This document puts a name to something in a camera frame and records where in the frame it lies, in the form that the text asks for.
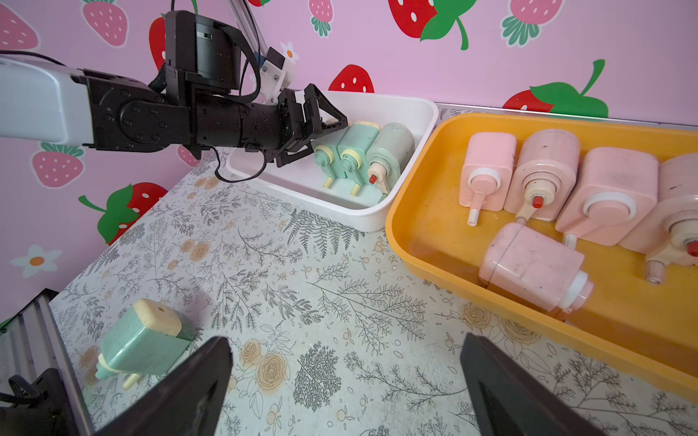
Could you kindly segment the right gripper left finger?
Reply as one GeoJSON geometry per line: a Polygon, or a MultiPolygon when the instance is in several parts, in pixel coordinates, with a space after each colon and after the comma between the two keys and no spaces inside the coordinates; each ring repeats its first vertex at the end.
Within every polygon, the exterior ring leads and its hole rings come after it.
{"type": "Polygon", "coordinates": [[[233,354],[209,339],[98,435],[213,435],[225,401],[233,354]]]}

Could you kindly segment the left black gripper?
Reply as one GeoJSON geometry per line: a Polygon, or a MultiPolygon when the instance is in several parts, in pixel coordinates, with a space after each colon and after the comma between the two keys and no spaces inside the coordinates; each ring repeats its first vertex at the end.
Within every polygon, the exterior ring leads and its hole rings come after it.
{"type": "Polygon", "coordinates": [[[348,119],[316,85],[305,87],[304,134],[297,134],[297,104],[256,103],[260,88],[240,96],[241,63],[260,72],[256,55],[235,27],[187,11],[165,16],[165,55],[158,76],[145,85],[85,70],[93,140],[102,151],[153,153],[183,145],[199,158],[213,147],[260,152],[283,167],[312,154],[311,141],[340,132],[348,119]]]}

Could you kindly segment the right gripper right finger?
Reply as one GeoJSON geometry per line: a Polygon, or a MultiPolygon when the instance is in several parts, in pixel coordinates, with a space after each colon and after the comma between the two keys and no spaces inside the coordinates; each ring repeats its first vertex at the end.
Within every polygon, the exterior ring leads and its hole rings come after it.
{"type": "Polygon", "coordinates": [[[460,355],[483,435],[600,435],[489,339],[467,334],[460,355]]]}

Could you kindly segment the green sharpener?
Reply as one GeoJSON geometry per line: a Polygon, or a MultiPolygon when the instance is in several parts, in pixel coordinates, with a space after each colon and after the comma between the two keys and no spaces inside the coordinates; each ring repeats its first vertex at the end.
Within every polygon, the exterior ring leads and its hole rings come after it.
{"type": "Polygon", "coordinates": [[[337,146],[341,167],[345,171],[346,178],[354,184],[351,196],[358,196],[362,187],[369,183],[370,164],[367,154],[381,130],[382,127],[378,124],[357,122],[347,129],[337,146]]]}
{"type": "Polygon", "coordinates": [[[144,376],[162,376],[194,341],[195,332],[181,312],[140,299],[101,340],[96,379],[125,374],[128,390],[144,376]]]}
{"type": "Polygon", "coordinates": [[[414,136],[399,123],[384,126],[368,150],[370,185],[390,194],[414,153],[414,136]]]}
{"type": "Polygon", "coordinates": [[[338,153],[337,142],[316,143],[314,145],[314,162],[326,176],[324,182],[325,189],[330,189],[337,179],[346,178],[338,153]]]}

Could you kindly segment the white plastic storage tray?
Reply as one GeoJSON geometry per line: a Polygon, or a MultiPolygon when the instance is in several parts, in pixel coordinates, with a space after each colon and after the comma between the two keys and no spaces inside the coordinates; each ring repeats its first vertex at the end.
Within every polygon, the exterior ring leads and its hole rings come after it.
{"type": "Polygon", "coordinates": [[[226,168],[287,203],[361,232],[385,227],[392,202],[436,127],[435,103],[414,97],[328,93],[348,127],[312,143],[310,156],[283,167],[236,149],[226,168]]]}

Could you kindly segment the pink sharpener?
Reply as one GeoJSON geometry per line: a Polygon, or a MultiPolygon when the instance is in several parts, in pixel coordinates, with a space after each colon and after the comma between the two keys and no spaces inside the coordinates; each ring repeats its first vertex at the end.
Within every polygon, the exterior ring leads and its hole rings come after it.
{"type": "Polygon", "coordinates": [[[517,219],[554,222],[577,182],[581,144],[577,136],[546,129],[520,149],[504,209],[517,219]]]}
{"type": "Polygon", "coordinates": [[[563,244],[620,243],[658,203],[659,162],[651,154],[598,147],[586,153],[577,184],[556,220],[563,244]]]}
{"type": "Polygon", "coordinates": [[[490,243],[478,276],[509,294],[551,312],[579,310],[594,283],[582,269],[585,256],[521,225],[505,225],[490,243]]]}
{"type": "Polygon", "coordinates": [[[459,203],[470,209],[467,224],[478,225],[482,210],[499,212],[512,182],[517,140],[512,134],[474,134],[462,167],[459,203]]]}
{"type": "Polygon", "coordinates": [[[645,256],[645,280],[661,284],[669,265],[697,265],[697,154],[660,165],[658,203],[619,245],[645,256]]]}

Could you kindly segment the yellow plastic storage tray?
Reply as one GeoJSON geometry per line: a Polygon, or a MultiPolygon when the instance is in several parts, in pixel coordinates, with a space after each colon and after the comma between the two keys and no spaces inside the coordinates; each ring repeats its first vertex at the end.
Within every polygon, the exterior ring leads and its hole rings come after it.
{"type": "Polygon", "coordinates": [[[697,397],[697,270],[673,265],[661,285],[643,277],[645,258],[617,245],[563,244],[551,222],[525,225],[505,211],[476,225],[460,202],[469,147],[494,173],[502,148],[516,158],[536,133],[566,134],[583,153],[669,160],[697,149],[691,131],[529,116],[464,114],[434,130],[394,200],[386,230],[417,276],[513,323],[676,393],[697,397]]]}

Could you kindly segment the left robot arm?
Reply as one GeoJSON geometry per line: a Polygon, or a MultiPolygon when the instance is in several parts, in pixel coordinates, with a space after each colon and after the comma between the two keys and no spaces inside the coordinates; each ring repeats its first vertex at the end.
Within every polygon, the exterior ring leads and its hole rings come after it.
{"type": "Polygon", "coordinates": [[[150,84],[3,51],[1,134],[130,153],[183,145],[194,157],[242,148],[284,166],[347,126],[314,85],[303,102],[290,89],[271,105],[258,103],[257,92],[240,94],[242,65],[260,70],[239,29],[184,10],[165,15],[165,63],[150,84]]]}

